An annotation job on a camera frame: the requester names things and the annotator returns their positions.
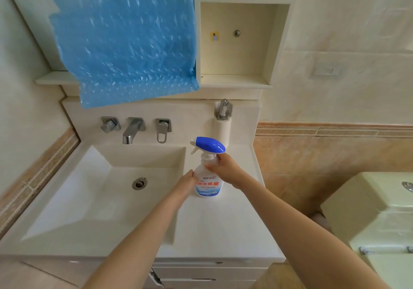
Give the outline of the person's left hand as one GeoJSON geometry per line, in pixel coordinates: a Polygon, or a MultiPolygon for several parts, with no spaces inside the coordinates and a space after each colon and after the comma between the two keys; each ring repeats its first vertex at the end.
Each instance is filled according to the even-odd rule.
{"type": "Polygon", "coordinates": [[[171,192],[174,197],[183,202],[192,193],[198,181],[199,179],[194,175],[194,171],[190,169],[178,180],[171,192]]]}

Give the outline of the person's right hand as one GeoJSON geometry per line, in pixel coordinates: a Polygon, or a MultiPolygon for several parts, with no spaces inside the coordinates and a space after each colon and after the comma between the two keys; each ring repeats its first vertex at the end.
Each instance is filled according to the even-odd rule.
{"type": "Polygon", "coordinates": [[[218,163],[208,163],[205,165],[205,168],[217,174],[224,182],[231,184],[237,189],[242,189],[246,180],[250,177],[248,173],[227,153],[218,154],[217,158],[219,159],[218,163]]]}

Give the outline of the white spray bottle blue nozzle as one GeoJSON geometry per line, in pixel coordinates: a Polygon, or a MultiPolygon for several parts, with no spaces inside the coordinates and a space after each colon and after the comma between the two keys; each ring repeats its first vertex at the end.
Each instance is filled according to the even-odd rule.
{"type": "Polygon", "coordinates": [[[218,140],[210,137],[198,136],[190,141],[194,146],[191,155],[196,151],[202,151],[200,165],[194,170],[194,176],[199,179],[195,191],[200,197],[209,198],[219,195],[223,180],[218,174],[209,171],[205,166],[220,165],[218,154],[225,153],[225,146],[218,140]]]}

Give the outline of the person's right forearm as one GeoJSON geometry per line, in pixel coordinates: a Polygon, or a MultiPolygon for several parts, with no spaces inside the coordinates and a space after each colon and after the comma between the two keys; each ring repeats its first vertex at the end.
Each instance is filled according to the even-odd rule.
{"type": "Polygon", "coordinates": [[[336,236],[249,177],[235,184],[306,289],[391,289],[336,236]]]}

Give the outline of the person's left forearm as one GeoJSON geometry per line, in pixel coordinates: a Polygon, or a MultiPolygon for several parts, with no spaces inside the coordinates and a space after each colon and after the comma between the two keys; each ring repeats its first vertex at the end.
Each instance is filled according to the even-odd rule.
{"type": "Polygon", "coordinates": [[[142,289],[173,216],[183,204],[167,194],[94,271],[82,289],[142,289]]]}

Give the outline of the white soap dispenser chrome pump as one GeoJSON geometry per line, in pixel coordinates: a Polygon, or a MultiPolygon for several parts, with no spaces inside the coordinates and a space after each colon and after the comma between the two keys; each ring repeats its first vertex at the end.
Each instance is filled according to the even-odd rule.
{"type": "Polygon", "coordinates": [[[218,140],[226,148],[230,143],[232,112],[233,105],[228,99],[222,99],[215,103],[212,138],[218,140]]]}

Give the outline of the chrome faucet spout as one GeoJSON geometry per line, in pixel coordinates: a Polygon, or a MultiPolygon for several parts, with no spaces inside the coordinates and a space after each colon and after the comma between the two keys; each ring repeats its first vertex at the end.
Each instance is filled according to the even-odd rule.
{"type": "Polygon", "coordinates": [[[123,133],[123,145],[131,145],[139,131],[146,131],[146,125],[143,118],[129,117],[127,121],[128,126],[123,133]]]}

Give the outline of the white sink basin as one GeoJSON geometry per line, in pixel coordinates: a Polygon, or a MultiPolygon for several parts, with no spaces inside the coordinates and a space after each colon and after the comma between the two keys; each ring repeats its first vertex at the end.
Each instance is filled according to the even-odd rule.
{"type": "Polygon", "coordinates": [[[43,208],[22,241],[69,233],[120,238],[169,192],[183,173],[185,148],[160,145],[91,145],[43,208]],[[132,182],[145,177],[139,191],[132,182]]]}

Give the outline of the cream vanity cabinet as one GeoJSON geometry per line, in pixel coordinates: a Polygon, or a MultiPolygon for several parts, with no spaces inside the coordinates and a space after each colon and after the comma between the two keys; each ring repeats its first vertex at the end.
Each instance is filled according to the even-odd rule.
{"type": "MultiPolygon", "coordinates": [[[[82,287],[101,265],[103,258],[74,260],[67,258],[27,258],[22,262],[82,287]]],[[[164,288],[153,285],[148,276],[144,289],[247,289],[271,266],[269,262],[155,262],[152,266],[164,288]]]]}

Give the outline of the blue plastic sheet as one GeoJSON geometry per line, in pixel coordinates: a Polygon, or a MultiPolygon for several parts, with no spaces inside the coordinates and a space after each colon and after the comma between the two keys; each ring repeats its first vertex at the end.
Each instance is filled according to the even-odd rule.
{"type": "Polygon", "coordinates": [[[194,0],[53,0],[61,62],[82,108],[199,90],[194,0]]]}

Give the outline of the pale green toilet tank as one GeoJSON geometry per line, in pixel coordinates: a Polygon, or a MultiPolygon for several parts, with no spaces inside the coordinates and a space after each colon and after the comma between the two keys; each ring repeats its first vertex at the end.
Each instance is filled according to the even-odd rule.
{"type": "Polygon", "coordinates": [[[359,253],[413,250],[413,172],[361,172],[321,204],[333,234],[359,253]]]}

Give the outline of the pale green toilet lid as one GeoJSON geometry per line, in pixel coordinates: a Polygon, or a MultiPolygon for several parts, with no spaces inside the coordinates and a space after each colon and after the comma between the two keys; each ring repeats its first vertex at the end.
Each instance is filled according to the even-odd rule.
{"type": "Polygon", "coordinates": [[[392,289],[413,289],[413,253],[368,253],[361,258],[392,289]]]}

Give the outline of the cream wall shelf cabinet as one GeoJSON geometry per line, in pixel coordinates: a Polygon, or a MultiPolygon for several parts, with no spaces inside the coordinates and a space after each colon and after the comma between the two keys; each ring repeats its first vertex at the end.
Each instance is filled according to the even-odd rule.
{"type": "Polygon", "coordinates": [[[194,2],[200,87],[271,89],[296,0],[194,2]],[[218,42],[211,42],[213,31],[220,33],[218,42]]]}

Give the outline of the white wall switch plate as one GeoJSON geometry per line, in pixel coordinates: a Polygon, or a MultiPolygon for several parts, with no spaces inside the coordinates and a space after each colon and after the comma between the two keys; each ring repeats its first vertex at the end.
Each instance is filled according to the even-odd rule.
{"type": "Polygon", "coordinates": [[[311,79],[340,78],[345,73],[346,67],[333,64],[318,64],[309,73],[311,79]]]}

